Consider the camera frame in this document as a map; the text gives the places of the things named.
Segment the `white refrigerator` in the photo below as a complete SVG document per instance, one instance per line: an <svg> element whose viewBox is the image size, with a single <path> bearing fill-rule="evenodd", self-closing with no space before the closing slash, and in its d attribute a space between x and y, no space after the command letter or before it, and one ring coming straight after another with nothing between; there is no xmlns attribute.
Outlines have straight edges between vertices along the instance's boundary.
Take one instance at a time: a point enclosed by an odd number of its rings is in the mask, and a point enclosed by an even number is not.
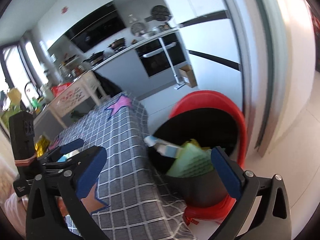
<svg viewBox="0 0 320 240"><path fill-rule="evenodd" d="M224 0L164 0L178 25L199 89L243 105L241 60Z"/></svg>

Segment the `white blue carton box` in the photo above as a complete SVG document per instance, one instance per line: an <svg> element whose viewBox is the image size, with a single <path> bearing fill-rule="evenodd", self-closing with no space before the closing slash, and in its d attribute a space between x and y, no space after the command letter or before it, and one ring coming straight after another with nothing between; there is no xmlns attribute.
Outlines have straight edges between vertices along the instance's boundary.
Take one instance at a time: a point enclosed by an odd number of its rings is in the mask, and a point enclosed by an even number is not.
<svg viewBox="0 0 320 240"><path fill-rule="evenodd" d="M177 159L183 150L183 147L164 141L153 135L144 138L148 147L153 147L160 155Z"/></svg>

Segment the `black cooking pot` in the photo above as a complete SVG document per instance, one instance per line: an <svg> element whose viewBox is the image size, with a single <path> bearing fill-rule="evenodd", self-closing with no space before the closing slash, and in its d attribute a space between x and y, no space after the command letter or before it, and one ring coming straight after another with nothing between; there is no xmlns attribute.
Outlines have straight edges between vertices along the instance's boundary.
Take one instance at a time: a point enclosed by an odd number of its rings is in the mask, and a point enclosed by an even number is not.
<svg viewBox="0 0 320 240"><path fill-rule="evenodd" d="M125 49L126 48L125 38L122 37L117 40L114 40L111 44L108 45L108 48L111 48L115 52L119 52Z"/></svg>

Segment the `grey checked tablecloth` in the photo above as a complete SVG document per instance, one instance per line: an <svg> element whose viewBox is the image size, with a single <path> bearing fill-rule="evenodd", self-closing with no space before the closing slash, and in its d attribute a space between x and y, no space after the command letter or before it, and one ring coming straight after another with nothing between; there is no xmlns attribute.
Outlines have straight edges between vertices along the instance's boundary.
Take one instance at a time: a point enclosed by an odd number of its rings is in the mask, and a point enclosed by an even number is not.
<svg viewBox="0 0 320 240"><path fill-rule="evenodd" d="M92 218L108 238L193 239L183 220L185 202L151 168L144 143L148 135L146 109L122 92L64 129L55 142L82 139L84 148L106 150L95 191L103 207Z"/></svg>

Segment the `black built-in oven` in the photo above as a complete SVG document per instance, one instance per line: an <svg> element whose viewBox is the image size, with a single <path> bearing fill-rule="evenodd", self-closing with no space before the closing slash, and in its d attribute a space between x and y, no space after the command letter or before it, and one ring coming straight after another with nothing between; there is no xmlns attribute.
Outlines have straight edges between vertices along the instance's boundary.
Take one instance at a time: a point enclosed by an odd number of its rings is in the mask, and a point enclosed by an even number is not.
<svg viewBox="0 0 320 240"><path fill-rule="evenodd" d="M152 77L171 68L168 59L170 59L174 67L186 61L176 33L165 35L161 37L161 39L165 45L167 54L165 53L159 38L136 48L136 52L148 77Z"/></svg>

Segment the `red plastic basket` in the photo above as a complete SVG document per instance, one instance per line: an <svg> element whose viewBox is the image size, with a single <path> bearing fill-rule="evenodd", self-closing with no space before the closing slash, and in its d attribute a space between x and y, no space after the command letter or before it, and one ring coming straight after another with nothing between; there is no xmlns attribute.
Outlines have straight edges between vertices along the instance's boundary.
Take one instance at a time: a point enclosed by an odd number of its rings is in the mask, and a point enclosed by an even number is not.
<svg viewBox="0 0 320 240"><path fill-rule="evenodd" d="M57 86L53 86L51 88L51 91L53 93L54 97L59 96L64 90L66 90L72 83L71 82L67 82L67 83L63 83Z"/></svg>

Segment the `green snack wrapper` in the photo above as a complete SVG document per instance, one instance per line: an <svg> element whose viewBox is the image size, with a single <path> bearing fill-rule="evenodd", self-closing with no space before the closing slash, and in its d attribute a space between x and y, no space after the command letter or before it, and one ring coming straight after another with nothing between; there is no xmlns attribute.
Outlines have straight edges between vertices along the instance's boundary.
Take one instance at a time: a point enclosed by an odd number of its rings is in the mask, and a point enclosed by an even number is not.
<svg viewBox="0 0 320 240"><path fill-rule="evenodd" d="M166 176L173 178L191 178L207 174L214 170L211 162L211 150L203 151L200 148L188 144L183 144L183 150L179 157L175 159L169 168Z"/></svg>

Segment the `black range hood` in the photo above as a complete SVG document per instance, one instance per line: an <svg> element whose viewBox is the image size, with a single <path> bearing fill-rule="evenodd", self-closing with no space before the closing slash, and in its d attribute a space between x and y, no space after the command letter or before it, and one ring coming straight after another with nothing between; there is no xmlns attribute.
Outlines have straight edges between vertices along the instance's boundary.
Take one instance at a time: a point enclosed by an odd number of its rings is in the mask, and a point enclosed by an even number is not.
<svg viewBox="0 0 320 240"><path fill-rule="evenodd" d="M125 28L116 7L110 2L85 16L64 35L85 53Z"/></svg>

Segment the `black kitchen faucet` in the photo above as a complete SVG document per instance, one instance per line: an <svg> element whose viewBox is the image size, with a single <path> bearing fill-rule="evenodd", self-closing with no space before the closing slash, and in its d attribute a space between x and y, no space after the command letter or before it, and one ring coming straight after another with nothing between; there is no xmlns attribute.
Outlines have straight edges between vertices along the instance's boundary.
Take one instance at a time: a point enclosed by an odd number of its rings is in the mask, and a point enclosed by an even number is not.
<svg viewBox="0 0 320 240"><path fill-rule="evenodd" d="M33 98L35 99L39 98L39 93L37 92L37 89L35 88L32 82L28 82L25 85L24 93L30 102L32 102Z"/></svg>

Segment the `cardboard box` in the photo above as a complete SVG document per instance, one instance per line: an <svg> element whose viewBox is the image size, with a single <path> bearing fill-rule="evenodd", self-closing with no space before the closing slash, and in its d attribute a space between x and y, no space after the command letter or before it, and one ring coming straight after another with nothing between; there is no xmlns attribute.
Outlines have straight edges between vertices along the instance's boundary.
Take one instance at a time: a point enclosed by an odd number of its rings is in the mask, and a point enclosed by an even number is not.
<svg viewBox="0 0 320 240"><path fill-rule="evenodd" d="M196 82L193 68L191 65L186 64L185 66L179 68L179 72L180 72L180 74L183 78L183 81L186 85L188 85L190 88L197 86L197 82Z"/></svg>

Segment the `yellow foam net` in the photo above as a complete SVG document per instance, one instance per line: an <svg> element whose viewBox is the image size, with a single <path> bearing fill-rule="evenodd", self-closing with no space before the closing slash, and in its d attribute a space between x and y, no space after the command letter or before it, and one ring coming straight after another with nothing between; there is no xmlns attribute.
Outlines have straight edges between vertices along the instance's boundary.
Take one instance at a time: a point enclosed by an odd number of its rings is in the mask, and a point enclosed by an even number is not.
<svg viewBox="0 0 320 240"><path fill-rule="evenodd" d="M192 145L200 148L203 151L210 151L211 150L210 147L201 147L200 144L195 139L190 139L187 143L192 144Z"/></svg>

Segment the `red stool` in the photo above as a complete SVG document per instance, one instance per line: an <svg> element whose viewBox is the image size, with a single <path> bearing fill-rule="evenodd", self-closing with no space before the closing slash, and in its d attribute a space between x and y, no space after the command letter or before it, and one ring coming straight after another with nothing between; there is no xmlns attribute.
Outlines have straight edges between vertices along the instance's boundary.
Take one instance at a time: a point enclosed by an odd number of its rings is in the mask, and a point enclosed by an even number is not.
<svg viewBox="0 0 320 240"><path fill-rule="evenodd" d="M227 96L199 90L183 97L171 111L169 120L158 129L164 140L176 145L194 139L201 147L219 146L244 166L247 132L242 111ZM223 186L216 171L201 177L178 179L187 207L187 220L223 220L235 199Z"/></svg>

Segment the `beige wooden cart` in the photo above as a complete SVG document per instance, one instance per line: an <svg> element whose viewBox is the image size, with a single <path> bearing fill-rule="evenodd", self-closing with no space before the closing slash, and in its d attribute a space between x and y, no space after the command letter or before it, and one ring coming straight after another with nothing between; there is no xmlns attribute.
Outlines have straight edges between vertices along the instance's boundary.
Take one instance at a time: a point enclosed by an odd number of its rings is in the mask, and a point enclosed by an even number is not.
<svg viewBox="0 0 320 240"><path fill-rule="evenodd" d="M88 98L97 106L111 98L105 93L92 70L80 75L48 104L47 109L63 128L67 128L62 118Z"/></svg>

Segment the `gold foil bag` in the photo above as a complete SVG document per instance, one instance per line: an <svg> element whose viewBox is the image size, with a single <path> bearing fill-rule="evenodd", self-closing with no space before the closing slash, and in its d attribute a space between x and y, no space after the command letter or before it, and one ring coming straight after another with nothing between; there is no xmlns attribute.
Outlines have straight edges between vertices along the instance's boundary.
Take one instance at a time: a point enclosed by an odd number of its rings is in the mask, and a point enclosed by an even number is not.
<svg viewBox="0 0 320 240"><path fill-rule="evenodd" d="M38 158L43 156L47 152L49 145L50 140L45 135L41 135L35 143L36 156Z"/></svg>

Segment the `black trash bin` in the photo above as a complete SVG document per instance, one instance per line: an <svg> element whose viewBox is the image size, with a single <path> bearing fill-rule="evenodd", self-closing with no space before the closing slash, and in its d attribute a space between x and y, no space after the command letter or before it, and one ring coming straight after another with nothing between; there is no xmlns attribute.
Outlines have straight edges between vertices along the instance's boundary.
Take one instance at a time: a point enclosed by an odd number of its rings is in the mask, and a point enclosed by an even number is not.
<svg viewBox="0 0 320 240"><path fill-rule="evenodd" d="M232 155L237 140L236 121L216 108L180 113L144 138L151 166L171 192L195 207L213 206L227 196L210 154L219 146Z"/></svg>

